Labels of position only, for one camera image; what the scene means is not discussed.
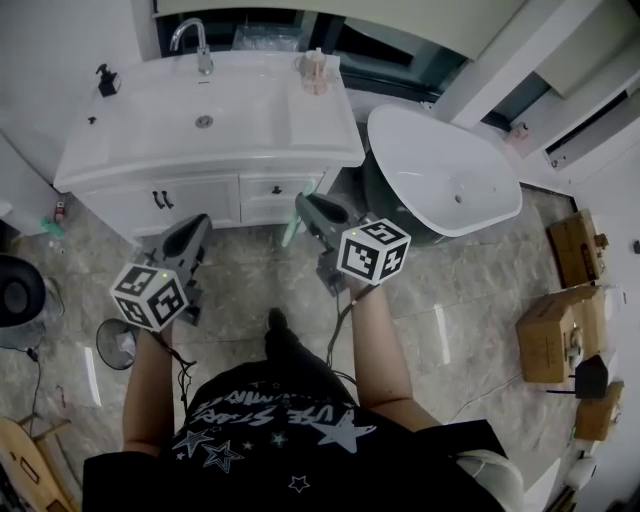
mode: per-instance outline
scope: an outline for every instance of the white vanity cabinet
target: white vanity cabinet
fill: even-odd
[[[220,172],[74,192],[87,208],[132,243],[206,213],[212,227],[286,223],[305,189],[326,192],[337,174],[315,171]],[[331,175],[330,181],[323,181]]]
[[[214,228],[240,222],[237,174],[162,180],[156,182],[156,190],[174,222],[200,213],[209,216]]]
[[[237,174],[158,180],[77,193],[127,240],[155,235],[187,217],[206,213],[214,228],[240,223]]]
[[[314,95],[301,57],[214,52],[206,78],[195,55],[118,70],[118,94],[96,88],[79,109],[55,188],[132,243],[200,213],[214,228],[287,223],[298,193],[326,194],[364,160],[340,59]]]
[[[136,237],[160,233],[173,223],[169,209],[156,204],[154,192],[157,197],[153,185],[143,183],[75,195],[105,224],[133,242]]]

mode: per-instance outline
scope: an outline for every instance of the shoe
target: shoe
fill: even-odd
[[[267,326],[269,327],[269,330],[275,329],[278,331],[288,328],[289,324],[287,323],[287,317],[280,308],[271,308],[269,310]]]

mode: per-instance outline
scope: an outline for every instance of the cable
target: cable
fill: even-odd
[[[166,341],[162,338],[162,335],[157,332],[148,331],[153,338],[164,347],[164,349],[171,354],[171,356],[178,361],[180,365],[180,373],[178,373],[178,385],[180,386],[180,400],[182,401],[182,405],[184,406],[184,413],[187,414],[187,393],[189,392],[189,387],[191,386],[191,375],[189,375],[189,368],[197,363],[197,361],[188,362],[185,361],[178,352],[176,352],[173,348],[167,345]]]
[[[451,418],[451,419],[447,422],[447,425],[448,425],[448,424],[450,424],[450,423],[453,423],[453,422],[455,421],[455,419],[456,419],[458,416],[460,416],[460,413],[461,413],[462,411],[464,411],[467,407],[469,407],[472,403],[475,403],[475,402],[477,402],[478,400],[482,400],[483,398],[488,397],[489,395],[491,395],[491,394],[492,394],[492,393],[494,393],[495,391],[498,391],[499,389],[502,389],[502,388],[504,388],[504,387],[508,386],[508,385],[509,385],[509,384],[511,384],[514,380],[516,380],[516,379],[518,379],[518,378],[520,378],[520,377],[522,377],[522,374],[521,374],[521,373],[519,373],[519,374],[518,374],[518,375],[516,375],[515,377],[511,377],[507,382],[505,382],[505,383],[503,383],[503,384],[500,384],[499,386],[496,386],[495,388],[493,388],[491,391],[489,391],[489,392],[485,393],[484,395],[479,396],[478,398],[474,398],[473,400],[469,400],[466,404],[464,404],[464,405],[460,408],[460,410],[456,413],[456,415],[455,415],[453,418]]]
[[[333,370],[333,373],[335,373],[341,379],[351,382],[351,384],[353,384],[354,386],[357,385],[356,379],[354,379],[351,375],[347,375],[346,373],[341,372],[340,370]]]
[[[23,350],[17,347],[0,346],[0,349],[14,350],[16,352],[27,354],[29,356],[29,359],[31,359],[34,363],[38,365],[38,380],[36,381],[36,389],[33,392],[33,400],[31,401],[31,420],[29,421],[29,437],[31,437],[31,433],[33,432],[33,420],[36,414],[36,401],[38,399],[38,390],[40,389],[40,381],[42,379],[42,367],[40,366],[40,358],[38,357],[38,352],[36,351],[40,348],[40,345],[42,344],[43,340],[44,340],[44,336],[40,338],[40,341],[35,346],[35,348],[29,347],[27,350]]]
[[[378,287],[377,284],[375,284],[375,285],[374,284],[368,284],[367,286],[365,286],[362,290],[360,290],[360,293],[358,293],[358,295],[356,295],[355,298],[349,304],[347,304],[347,306],[342,310],[342,312],[340,312],[340,294],[338,293],[337,288],[334,287],[334,289],[336,291],[336,312],[338,313],[338,318],[336,319],[336,328],[333,331],[333,336],[331,336],[331,340],[329,341],[329,345],[327,346],[326,363],[327,363],[327,366],[329,368],[331,368],[333,366],[333,347],[335,346],[336,340],[338,339],[338,334],[340,334],[340,329],[342,328],[342,324],[344,322],[344,319],[347,317],[347,315],[351,312],[353,307],[359,301],[361,301],[363,298],[365,298],[367,295],[369,295],[369,293],[371,293],[377,287]],[[353,377],[347,375],[346,373],[343,373],[343,372],[340,372],[340,371],[336,371],[336,370],[333,370],[333,371],[338,377],[346,379],[346,380],[348,380],[349,382],[351,382],[353,384],[356,383],[356,381],[353,379]]]
[[[34,359],[34,361],[38,365],[38,381],[36,382],[36,390],[33,392],[33,403],[31,404],[31,421],[29,422],[29,437],[31,437],[31,433],[33,431],[33,419],[36,414],[36,400],[38,399],[38,390],[40,389],[40,379],[42,377],[42,367],[40,366],[40,359],[38,358],[37,353],[34,352],[34,354],[36,356],[36,359]]]

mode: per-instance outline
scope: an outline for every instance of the marble floor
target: marble floor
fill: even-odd
[[[332,193],[353,198],[354,190],[357,182],[345,170]],[[545,226],[572,210],[564,197],[523,190],[523,198],[522,212],[513,219],[446,244],[412,248],[403,272],[384,287],[418,402],[443,423],[488,419],[507,452],[555,458],[569,441],[576,400],[523,383],[515,323],[537,297],[560,289]],[[83,461],[121,448],[129,372],[109,369],[94,349],[100,323],[117,316],[108,287],[133,248],[73,199],[68,213],[62,243],[31,237],[17,240],[11,250],[55,278],[65,301],[66,314],[48,323],[40,347],[36,410],[42,419],[34,431],[71,420],[59,434],[62,452],[56,453],[69,463],[67,476],[79,494]],[[336,306],[315,275],[321,248],[300,234],[283,249],[282,233],[282,226],[214,232],[196,275],[206,290],[200,325],[178,323],[174,332],[178,351],[198,361],[191,395],[217,373],[264,358],[262,335],[271,306],[285,310],[302,342],[325,356]],[[353,375],[351,334],[347,320],[334,367]],[[99,396],[88,385],[88,354]],[[36,366],[24,354],[2,351],[0,375],[0,415],[27,416]],[[175,398],[180,424],[177,393]]]

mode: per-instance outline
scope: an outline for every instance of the faucet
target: faucet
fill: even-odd
[[[198,18],[189,18],[188,20],[180,23],[180,26],[173,33],[173,36],[171,36],[169,49],[172,52],[175,52],[178,49],[178,42],[180,41],[182,34],[184,34],[184,31],[191,25],[198,27],[198,50],[196,51],[196,54],[198,55],[198,71],[203,75],[210,75],[213,71],[213,62],[211,62],[211,54],[209,52],[207,38],[204,33],[204,25]]]

